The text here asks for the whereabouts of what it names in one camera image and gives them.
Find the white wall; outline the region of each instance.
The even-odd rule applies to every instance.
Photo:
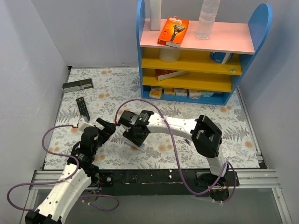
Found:
[[[273,22],[241,81],[263,157],[275,168],[293,223],[299,223],[299,2],[268,0]]]
[[[0,223],[16,224],[21,211],[6,193],[31,181],[43,164],[43,133],[54,125],[67,67],[30,0],[0,0]],[[24,206],[28,187],[12,192]]]
[[[266,0],[221,0],[217,21],[248,22]],[[137,66],[138,0],[32,0],[67,65]],[[162,18],[198,20],[203,0],[163,0]],[[146,0],[147,17],[149,0]]]

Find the cardboard box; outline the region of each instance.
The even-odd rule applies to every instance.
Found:
[[[202,91],[201,92],[201,95],[203,97],[211,97],[211,96],[213,96],[213,94],[214,94],[214,91]]]
[[[158,81],[173,78],[181,75],[188,74],[188,71],[176,71],[176,70],[163,70],[155,69],[155,75]]]
[[[174,88],[174,91],[176,92],[176,96],[179,96],[179,97],[188,96],[188,90],[187,89]]]
[[[189,99],[199,99],[201,96],[201,90],[188,90]]]
[[[63,83],[62,88],[65,92],[72,92],[78,90],[85,90],[89,88],[93,88],[93,81],[91,78],[79,80],[70,83]]]
[[[161,89],[163,89],[163,87],[161,87],[161,86],[151,86],[150,89],[151,90],[161,90]]]
[[[158,38],[158,44],[179,48],[188,25],[189,20],[183,20],[176,16],[168,17]]]
[[[149,97],[160,99],[162,95],[162,89],[160,90],[151,90],[149,92]]]
[[[165,89],[164,89],[164,94],[165,94],[165,95],[175,96],[175,95],[176,95],[176,92],[174,91],[173,88],[165,88]]]

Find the white cup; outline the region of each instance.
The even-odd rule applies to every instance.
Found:
[[[179,49],[169,49],[169,48],[160,48],[159,58],[163,62],[176,62],[179,59],[181,50]]]

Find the orange box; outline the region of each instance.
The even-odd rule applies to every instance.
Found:
[[[149,97],[160,99],[162,96],[162,89],[160,90],[151,90],[149,92]]]
[[[158,38],[158,44],[179,48],[188,25],[189,20],[183,20],[176,16],[168,17]]]

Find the water bottle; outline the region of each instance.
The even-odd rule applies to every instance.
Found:
[[[219,5],[220,0],[204,0],[196,30],[197,38],[206,40],[210,37]]]

